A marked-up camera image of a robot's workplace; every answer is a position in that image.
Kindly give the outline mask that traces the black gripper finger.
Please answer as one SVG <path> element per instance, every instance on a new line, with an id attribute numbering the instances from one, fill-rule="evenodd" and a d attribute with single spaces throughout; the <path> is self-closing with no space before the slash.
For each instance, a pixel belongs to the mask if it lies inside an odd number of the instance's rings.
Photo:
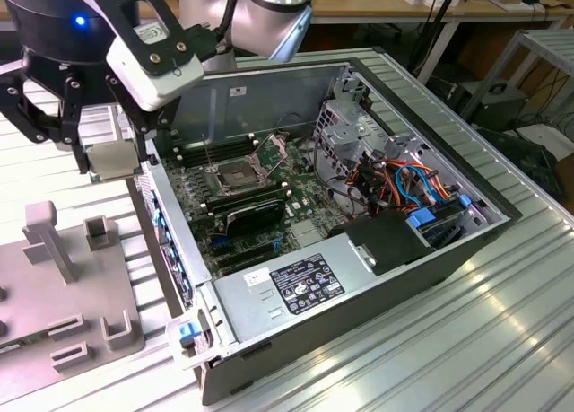
<path id="1" fill-rule="evenodd" d="M 155 111 L 142 110 L 127 88 L 114 74 L 105 77 L 108 88 L 113 93 L 117 103 L 125 112 L 128 121 L 135 133 L 135 148 L 140 161 L 147 161 L 148 154 L 145 138 L 158 129 L 167 129 L 173 122 L 173 102 Z"/>
<path id="2" fill-rule="evenodd" d="M 89 170 L 87 154 L 79 137 L 82 114 L 83 86 L 81 80 L 70 72 L 65 73 L 64 94 L 59 98 L 56 117 L 49 116 L 25 95 L 24 67 L 18 61 L 1 65 L 1 114 L 34 144 L 51 140 L 70 149 L 78 170 Z"/>

